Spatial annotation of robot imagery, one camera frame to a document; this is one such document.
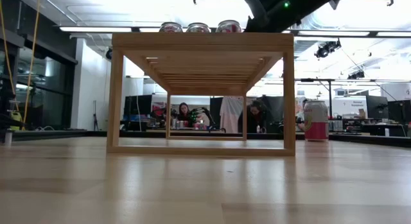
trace ceiling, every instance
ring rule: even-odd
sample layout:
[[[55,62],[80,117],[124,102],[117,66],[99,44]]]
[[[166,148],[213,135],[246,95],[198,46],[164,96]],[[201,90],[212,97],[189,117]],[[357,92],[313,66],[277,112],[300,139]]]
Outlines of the ceiling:
[[[37,0],[23,0],[34,7]],[[302,20],[295,29],[305,30],[410,30],[411,0],[343,0],[337,10],[326,4]],[[226,19],[246,26],[250,10],[243,0],[42,0],[40,12],[61,26],[160,26],[175,21],[183,26],[204,22],[215,27]],[[83,35],[87,44],[103,54],[111,44],[105,34]],[[380,74],[378,69],[393,58],[409,58],[411,39],[340,39],[342,49],[318,60],[318,45],[330,39],[296,37],[296,77],[341,78],[359,68],[375,77],[401,77]],[[269,77],[281,76],[281,63]]]

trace person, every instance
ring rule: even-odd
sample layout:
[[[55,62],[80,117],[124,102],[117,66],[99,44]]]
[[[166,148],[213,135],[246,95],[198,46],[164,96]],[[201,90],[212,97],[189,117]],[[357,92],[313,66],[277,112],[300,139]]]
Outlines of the person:
[[[306,106],[308,99],[304,99],[302,101],[302,110],[300,110],[295,116],[296,116],[296,123],[297,123],[297,132],[303,132],[304,131],[304,107]]]
[[[191,120],[190,116],[190,109],[186,103],[181,103],[179,105],[179,114],[177,115],[177,121],[188,121],[188,127],[193,126],[193,121]]]
[[[251,105],[247,106],[247,133],[265,133],[267,109],[263,102],[254,100]],[[238,132],[243,132],[243,112],[238,118]]]

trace glass wall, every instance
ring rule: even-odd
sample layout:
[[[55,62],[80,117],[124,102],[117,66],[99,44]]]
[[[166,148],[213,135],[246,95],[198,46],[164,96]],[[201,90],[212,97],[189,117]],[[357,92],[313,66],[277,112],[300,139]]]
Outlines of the glass wall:
[[[28,48],[20,49],[17,70],[16,98],[21,111],[24,111],[29,91],[26,123],[30,130],[46,126],[50,126],[50,130],[69,128],[74,73],[68,66],[35,53],[28,87],[32,53]]]

